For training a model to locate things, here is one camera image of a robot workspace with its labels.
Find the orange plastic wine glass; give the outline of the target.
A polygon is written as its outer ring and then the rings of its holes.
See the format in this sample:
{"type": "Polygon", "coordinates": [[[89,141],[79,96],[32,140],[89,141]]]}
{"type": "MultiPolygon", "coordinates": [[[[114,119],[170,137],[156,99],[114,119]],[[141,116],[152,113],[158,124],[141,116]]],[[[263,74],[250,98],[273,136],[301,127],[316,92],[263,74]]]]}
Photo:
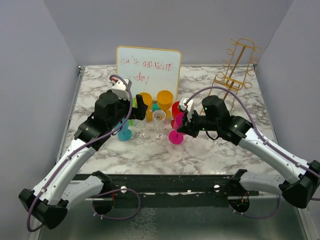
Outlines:
{"type": "Polygon", "coordinates": [[[139,93],[139,95],[142,96],[144,104],[147,105],[147,110],[145,113],[146,120],[147,120],[147,122],[151,122],[152,115],[153,115],[151,112],[151,108],[152,108],[152,104],[153,104],[153,97],[147,92],[141,92],[141,93],[139,93]]]}

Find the pink plastic wine glass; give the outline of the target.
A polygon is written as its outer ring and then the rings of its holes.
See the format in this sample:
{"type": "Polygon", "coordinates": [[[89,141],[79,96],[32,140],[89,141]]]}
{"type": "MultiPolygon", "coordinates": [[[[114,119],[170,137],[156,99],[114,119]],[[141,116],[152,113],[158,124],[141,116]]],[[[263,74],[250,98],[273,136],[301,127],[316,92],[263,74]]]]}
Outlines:
{"type": "Polygon", "coordinates": [[[180,145],[184,141],[184,133],[178,132],[178,128],[182,124],[184,113],[181,112],[176,115],[173,124],[173,130],[169,133],[168,139],[172,144],[180,145]]]}

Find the red plastic wine glass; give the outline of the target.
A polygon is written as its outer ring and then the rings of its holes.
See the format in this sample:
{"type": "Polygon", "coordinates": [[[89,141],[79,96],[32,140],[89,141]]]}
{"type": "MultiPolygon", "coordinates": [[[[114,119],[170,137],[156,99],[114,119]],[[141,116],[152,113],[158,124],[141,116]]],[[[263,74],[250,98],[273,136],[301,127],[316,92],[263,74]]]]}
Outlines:
{"type": "Polygon", "coordinates": [[[181,111],[179,110],[179,101],[176,101],[175,103],[172,104],[171,106],[171,113],[172,113],[172,121],[171,121],[171,127],[174,128],[175,124],[175,119],[176,116],[180,113],[181,111]]]}

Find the yellow plastic wine glass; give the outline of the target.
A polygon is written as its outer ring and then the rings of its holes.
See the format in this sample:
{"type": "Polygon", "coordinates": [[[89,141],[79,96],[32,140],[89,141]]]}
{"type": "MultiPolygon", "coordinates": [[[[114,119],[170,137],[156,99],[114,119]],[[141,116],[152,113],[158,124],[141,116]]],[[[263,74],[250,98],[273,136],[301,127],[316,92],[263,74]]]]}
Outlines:
{"type": "Polygon", "coordinates": [[[173,94],[168,90],[161,90],[156,96],[158,107],[165,112],[168,120],[172,117],[170,109],[173,103],[173,97],[173,94]]]}

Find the blue plastic wine glass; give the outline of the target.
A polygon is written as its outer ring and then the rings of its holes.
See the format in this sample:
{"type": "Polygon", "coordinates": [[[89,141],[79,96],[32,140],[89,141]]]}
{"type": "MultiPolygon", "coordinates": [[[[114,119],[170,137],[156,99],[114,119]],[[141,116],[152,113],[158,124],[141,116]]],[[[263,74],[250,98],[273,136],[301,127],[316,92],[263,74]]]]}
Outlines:
{"type": "Polygon", "coordinates": [[[127,121],[122,128],[118,131],[117,137],[120,141],[129,141],[132,137],[132,131],[129,129],[129,121],[127,121]]]}

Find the green plastic wine glass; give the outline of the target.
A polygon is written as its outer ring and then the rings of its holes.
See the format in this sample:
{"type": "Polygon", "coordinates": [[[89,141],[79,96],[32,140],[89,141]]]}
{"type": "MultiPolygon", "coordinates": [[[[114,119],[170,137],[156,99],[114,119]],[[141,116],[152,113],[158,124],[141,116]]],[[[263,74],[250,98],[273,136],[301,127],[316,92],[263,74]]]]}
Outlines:
{"type": "Polygon", "coordinates": [[[133,106],[134,108],[137,107],[136,98],[133,98],[133,99],[132,99],[132,106],[133,106]]]}

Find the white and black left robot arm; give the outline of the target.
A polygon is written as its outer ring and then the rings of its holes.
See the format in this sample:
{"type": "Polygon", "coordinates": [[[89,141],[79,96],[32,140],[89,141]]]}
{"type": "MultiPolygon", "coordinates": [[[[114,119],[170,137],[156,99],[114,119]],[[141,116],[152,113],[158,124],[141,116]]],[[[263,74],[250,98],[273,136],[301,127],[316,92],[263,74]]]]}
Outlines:
{"type": "Polygon", "coordinates": [[[27,210],[27,229],[31,228],[34,217],[43,226],[52,230],[66,217],[68,211],[92,196],[106,197],[111,190],[110,180],[100,171],[94,172],[87,180],[76,185],[70,182],[84,163],[118,131],[127,120],[143,120],[147,105],[143,97],[136,95],[136,107],[132,96],[123,92],[124,99],[108,90],[95,102],[94,111],[74,134],[73,140],[61,159],[47,176],[33,189],[23,189],[18,198],[27,210]]]}

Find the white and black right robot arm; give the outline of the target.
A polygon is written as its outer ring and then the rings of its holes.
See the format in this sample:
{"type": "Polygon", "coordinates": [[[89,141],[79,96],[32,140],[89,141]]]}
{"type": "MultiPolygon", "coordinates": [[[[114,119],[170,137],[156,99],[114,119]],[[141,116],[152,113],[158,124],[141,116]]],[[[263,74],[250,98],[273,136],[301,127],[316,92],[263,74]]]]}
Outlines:
{"type": "Polygon", "coordinates": [[[183,112],[178,132],[197,137],[200,131],[214,131],[223,140],[239,146],[273,167],[278,174],[256,174],[240,169],[233,175],[229,189],[240,196],[246,191],[281,195],[289,204],[304,209],[320,185],[317,175],[320,164],[316,160],[294,157],[291,153],[254,129],[251,122],[241,116],[231,115],[225,102],[216,95],[202,100],[205,114],[199,115],[193,100],[181,98],[178,107],[183,112]]]}

